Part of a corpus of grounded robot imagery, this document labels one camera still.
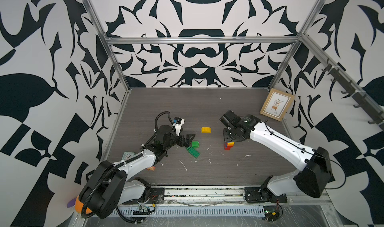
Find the light green square lego brick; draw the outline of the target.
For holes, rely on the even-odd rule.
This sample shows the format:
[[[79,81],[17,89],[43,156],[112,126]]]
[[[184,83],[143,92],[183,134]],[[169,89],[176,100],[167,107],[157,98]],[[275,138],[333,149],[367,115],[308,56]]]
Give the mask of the light green square lego brick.
[[[197,148],[200,147],[200,144],[199,144],[198,141],[193,141],[192,144],[191,144],[191,146],[192,146],[194,149],[197,149]]]

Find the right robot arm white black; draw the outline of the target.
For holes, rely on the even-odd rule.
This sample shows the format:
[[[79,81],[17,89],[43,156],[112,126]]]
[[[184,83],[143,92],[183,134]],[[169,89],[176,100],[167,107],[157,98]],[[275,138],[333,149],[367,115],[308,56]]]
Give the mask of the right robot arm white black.
[[[246,188],[245,199],[253,203],[286,203],[288,194],[303,193],[320,198],[327,184],[333,178],[329,152],[318,147],[302,145],[275,131],[253,115],[241,117],[229,110],[220,117],[224,124],[225,143],[251,140],[274,151],[296,169],[280,176],[269,176],[257,188]]]

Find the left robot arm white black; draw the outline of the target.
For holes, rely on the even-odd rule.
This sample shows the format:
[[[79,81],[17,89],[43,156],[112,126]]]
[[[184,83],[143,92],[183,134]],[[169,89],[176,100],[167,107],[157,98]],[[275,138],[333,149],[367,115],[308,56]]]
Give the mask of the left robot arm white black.
[[[162,125],[136,155],[119,162],[101,162],[78,196],[82,218],[97,215],[104,219],[125,202],[146,201],[151,185],[135,175],[159,163],[173,146],[189,148],[195,136],[184,136],[175,126]]]

